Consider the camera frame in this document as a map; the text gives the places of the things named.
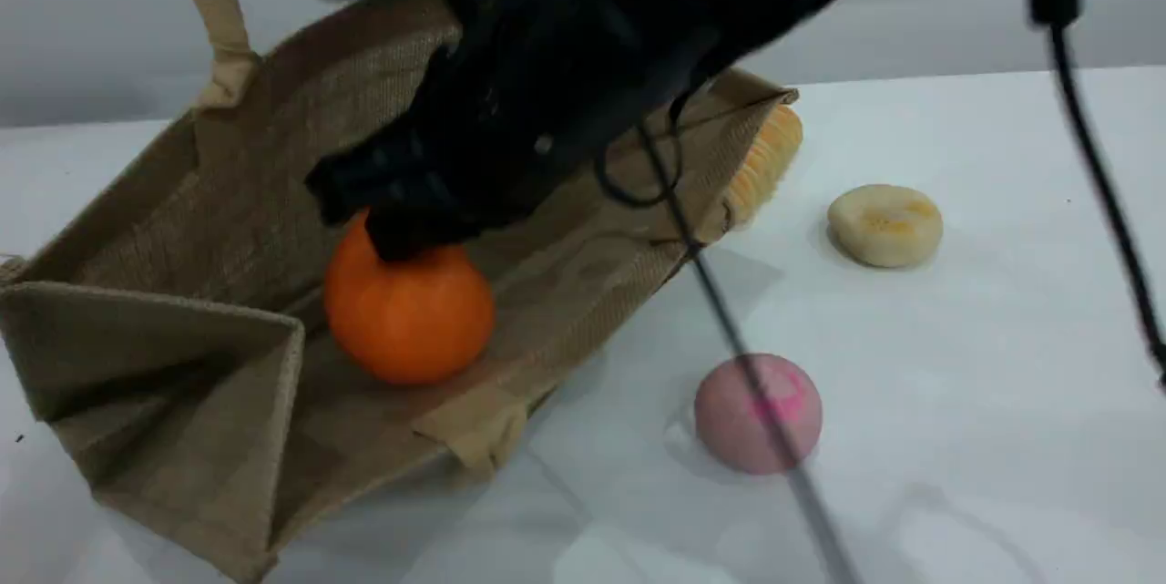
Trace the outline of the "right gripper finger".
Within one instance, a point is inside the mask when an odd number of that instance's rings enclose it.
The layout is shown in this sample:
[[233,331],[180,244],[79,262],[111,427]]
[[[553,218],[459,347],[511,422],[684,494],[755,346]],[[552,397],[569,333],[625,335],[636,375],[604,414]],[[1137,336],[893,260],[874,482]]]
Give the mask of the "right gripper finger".
[[479,216],[455,200],[412,197],[375,200],[363,227],[382,261],[407,261],[433,248],[465,242],[479,234]]
[[371,153],[337,153],[312,166],[305,187],[321,221],[337,226],[382,200],[382,169]]

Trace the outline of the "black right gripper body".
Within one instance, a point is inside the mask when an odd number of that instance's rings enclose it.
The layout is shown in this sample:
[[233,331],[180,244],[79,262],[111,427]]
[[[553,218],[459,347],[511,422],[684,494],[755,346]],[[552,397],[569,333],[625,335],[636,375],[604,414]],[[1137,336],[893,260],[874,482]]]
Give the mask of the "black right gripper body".
[[621,133],[645,136],[656,0],[522,0],[459,23],[403,117],[363,145],[382,200],[455,200],[496,230],[583,166],[604,169]]

